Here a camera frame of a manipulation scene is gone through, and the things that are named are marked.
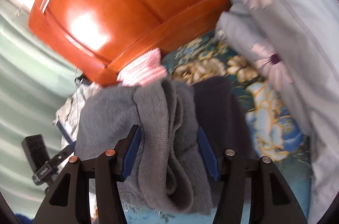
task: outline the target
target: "floral bedspread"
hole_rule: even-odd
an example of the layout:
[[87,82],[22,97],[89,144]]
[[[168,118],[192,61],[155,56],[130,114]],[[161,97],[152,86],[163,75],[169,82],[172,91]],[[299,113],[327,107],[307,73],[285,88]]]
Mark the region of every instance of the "floral bedspread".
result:
[[[210,32],[167,55],[163,61],[174,80],[193,84],[212,76],[228,76],[233,92],[246,109],[253,146],[259,156],[271,157],[308,215],[311,186],[309,139],[290,116],[279,94],[245,58]],[[171,215],[123,205],[128,223],[212,223],[210,216]]]

